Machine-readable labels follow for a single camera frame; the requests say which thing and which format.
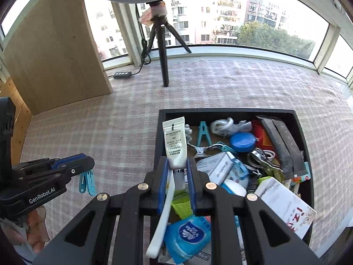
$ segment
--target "white toothbrush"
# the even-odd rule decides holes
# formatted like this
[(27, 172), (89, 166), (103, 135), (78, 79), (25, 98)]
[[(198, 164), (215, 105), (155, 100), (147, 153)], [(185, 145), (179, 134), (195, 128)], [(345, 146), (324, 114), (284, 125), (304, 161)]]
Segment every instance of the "white toothbrush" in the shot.
[(167, 228), (167, 223), (169, 219), (169, 214), (171, 212), (172, 200), (175, 191), (174, 175), (172, 170), (168, 170), (168, 180), (169, 188), (167, 196), (165, 198), (162, 214), (159, 218), (155, 234), (153, 235), (153, 238), (146, 251), (146, 256), (153, 259), (157, 258), (159, 250), (162, 246), (165, 230)]

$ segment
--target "tripod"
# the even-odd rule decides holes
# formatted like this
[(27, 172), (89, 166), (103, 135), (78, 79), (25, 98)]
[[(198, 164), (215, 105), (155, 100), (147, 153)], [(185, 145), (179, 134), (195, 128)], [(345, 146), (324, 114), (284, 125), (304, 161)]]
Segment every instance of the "tripod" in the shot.
[[(163, 0), (149, 2), (151, 7), (158, 6), (161, 4)], [(158, 50), (159, 50), (159, 60), (161, 62), (162, 68), (162, 77), (163, 77), (163, 85), (165, 87), (169, 84), (169, 76), (168, 76), (168, 63), (167, 63), (167, 50), (165, 48), (165, 28), (167, 28), (172, 35), (178, 40), (178, 42), (183, 46), (183, 48), (191, 53), (189, 47), (185, 44), (182, 38), (179, 36), (177, 31), (168, 23), (165, 15), (154, 15), (152, 17), (153, 26), (151, 30), (150, 40), (148, 41), (147, 53), (149, 53), (152, 49), (154, 38), (157, 34), (157, 42), (158, 42)]]

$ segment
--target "tripod leg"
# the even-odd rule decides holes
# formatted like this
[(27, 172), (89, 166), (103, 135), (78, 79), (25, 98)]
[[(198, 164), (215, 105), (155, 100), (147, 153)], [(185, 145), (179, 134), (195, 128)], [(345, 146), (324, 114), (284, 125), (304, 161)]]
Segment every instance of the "tripod leg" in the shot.
[(182, 40), (182, 38), (179, 36), (178, 32), (167, 22), (164, 23), (164, 26), (173, 34), (173, 36), (179, 41), (179, 43), (183, 46), (183, 48), (191, 53), (191, 50), (189, 47), (185, 44), (185, 42)]
[(155, 31), (158, 40), (159, 60), (161, 62), (163, 86), (167, 87), (169, 84), (167, 51), (165, 49), (165, 28), (161, 27), (159, 21), (155, 21)]
[(156, 35), (156, 31), (155, 31), (155, 28), (153, 25), (152, 29), (151, 29), (150, 39), (148, 41), (147, 54), (149, 52), (151, 52), (151, 50), (152, 50), (152, 45), (153, 45), (153, 40), (154, 40), (155, 35)]

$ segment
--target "metal screw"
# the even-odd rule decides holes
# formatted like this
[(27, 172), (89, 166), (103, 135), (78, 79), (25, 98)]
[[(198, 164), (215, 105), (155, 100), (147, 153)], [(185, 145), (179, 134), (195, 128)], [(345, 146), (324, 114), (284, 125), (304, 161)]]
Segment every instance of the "metal screw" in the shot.
[(246, 198), (249, 200), (249, 201), (256, 201), (257, 200), (257, 195), (255, 193), (249, 193)]
[(213, 182), (206, 183), (206, 188), (209, 190), (214, 190), (217, 188), (217, 184)]
[(148, 189), (148, 184), (147, 183), (140, 183), (138, 186), (137, 186), (137, 188), (139, 189), (139, 190), (146, 190), (146, 189)]
[(105, 201), (108, 198), (108, 195), (106, 193), (100, 193), (97, 195), (97, 199), (99, 201)]

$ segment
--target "vinda logo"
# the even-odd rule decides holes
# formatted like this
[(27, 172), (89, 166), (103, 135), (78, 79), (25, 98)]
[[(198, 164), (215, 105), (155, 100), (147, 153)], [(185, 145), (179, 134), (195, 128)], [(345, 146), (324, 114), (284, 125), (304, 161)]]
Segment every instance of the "vinda logo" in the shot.
[(36, 197), (34, 197), (34, 198), (30, 198), (30, 199), (29, 199), (29, 203), (31, 203), (31, 204), (32, 204), (32, 203), (35, 203), (35, 202), (37, 202), (38, 200), (42, 199), (43, 197), (46, 197), (46, 196), (52, 194), (53, 192), (55, 192), (55, 188), (54, 188), (54, 187), (48, 189), (46, 192), (43, 192), (43, 193), (41, 193), (41, 194), (38, 194), (38, 195), (37, 195)]
[(183, 240), (187, 242), (197, 243), (203, 239), (205, 233), (201, 228), (193, 225), (189, 221), (179, 228), (179, 235)]

